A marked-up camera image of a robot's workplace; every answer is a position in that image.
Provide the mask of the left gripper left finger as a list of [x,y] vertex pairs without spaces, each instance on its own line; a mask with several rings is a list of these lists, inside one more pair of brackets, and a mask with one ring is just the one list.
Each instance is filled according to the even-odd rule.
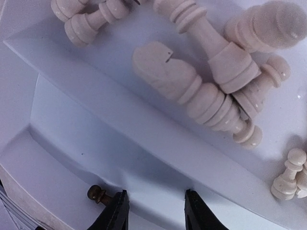
[[110,204],[105,207],[90,230],[128,230],[129,229],[129,197],[126,190],[117,192]]

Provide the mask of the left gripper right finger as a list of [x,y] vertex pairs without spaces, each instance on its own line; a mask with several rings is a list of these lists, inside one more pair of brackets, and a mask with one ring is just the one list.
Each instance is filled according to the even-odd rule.
[[187,230],[228,230],[194,190],[185,192],[184,211]]

